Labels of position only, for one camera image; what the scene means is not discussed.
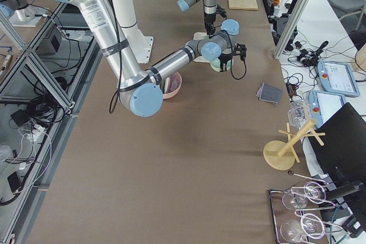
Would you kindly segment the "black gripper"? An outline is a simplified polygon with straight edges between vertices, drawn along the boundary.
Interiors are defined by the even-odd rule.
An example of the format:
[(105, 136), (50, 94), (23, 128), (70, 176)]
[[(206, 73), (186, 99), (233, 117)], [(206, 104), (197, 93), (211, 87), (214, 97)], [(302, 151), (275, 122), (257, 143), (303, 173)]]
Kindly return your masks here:
[(204, 25), (208, 36), (212, 36), (216, 31), (214, 22), (216, 20), (217, 14), (219, 14), (223, 18), (226, 18), (225, 9), (219, 4), (215, 6), (204, 6)]
[(234, 56), (239, 56), (244, 63), (244, 67), (246, 67), (246, 45), (237, 43), (232, 47), (229, 53), (221, 53), (219, 56), (220, 71), (226, 71), (228, 62), (231, 61)]

